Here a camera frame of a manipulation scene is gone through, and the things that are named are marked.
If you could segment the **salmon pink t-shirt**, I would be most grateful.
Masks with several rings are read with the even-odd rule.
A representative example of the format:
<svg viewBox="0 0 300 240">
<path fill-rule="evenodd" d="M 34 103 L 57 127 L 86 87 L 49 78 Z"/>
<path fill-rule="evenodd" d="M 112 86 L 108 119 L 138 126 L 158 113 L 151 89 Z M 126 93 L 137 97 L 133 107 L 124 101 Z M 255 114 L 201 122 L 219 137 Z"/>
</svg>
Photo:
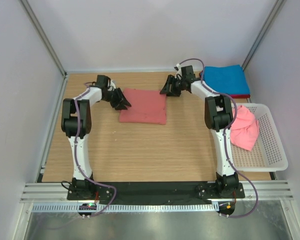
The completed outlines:
<svg viewBox="0 0 300 240">
<path fill-rule="evenodd" d="M 131 106 L 120 111 L 119 122 L 158 125 L 167 123 L 167 97 L 160 94 L 159 90 L 126 88 L 123 94 Z"/>
</svg>

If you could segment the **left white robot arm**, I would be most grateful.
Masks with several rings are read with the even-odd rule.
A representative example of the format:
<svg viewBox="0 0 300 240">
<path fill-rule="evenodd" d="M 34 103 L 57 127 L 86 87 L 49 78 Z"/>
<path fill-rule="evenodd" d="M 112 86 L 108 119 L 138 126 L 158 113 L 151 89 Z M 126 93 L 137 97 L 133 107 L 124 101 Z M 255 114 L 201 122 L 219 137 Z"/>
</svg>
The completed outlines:
<svg viewBox="0 0 300 240">
<path fill-rule="evenodd" d="M 92 129 L 91 107 L 100 102 L 110 103 L 116 111 L 128 110 L 132 105 L 122 90 L 106 75 L 84 84 L 86 90 L 74 98 L 65 98 L 61 110 L 61 130 L 71 147 L 73 176 L 67 188 L 68 200 L 91 200 L 97 195 L 89 160 L 88 140 Z"/>
</svg>

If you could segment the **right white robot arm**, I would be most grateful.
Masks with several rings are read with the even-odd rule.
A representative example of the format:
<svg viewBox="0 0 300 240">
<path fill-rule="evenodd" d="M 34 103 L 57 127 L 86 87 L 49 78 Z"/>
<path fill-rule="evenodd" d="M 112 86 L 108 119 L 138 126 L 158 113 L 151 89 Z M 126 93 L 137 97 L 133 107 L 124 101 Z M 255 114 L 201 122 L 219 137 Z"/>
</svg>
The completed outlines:
<svg viewBox="0 0 300 240">
<path fill-rule="evenodd" d="M 203 78 L 196 77 L 191 65 L 177 64 L 175 75 L 168 75 L 160 91 L 167 97 L 179 97 L 182 91 L 198 96 L 204 101 L 204 122 L 210 130 L 217 156 L 216 180 L 212 193 L 221 198 L 231 198 L 239 188 L 231 149 L 231 125 L 234 120 L 231 98 L 208 87 Z"/>
</svg>

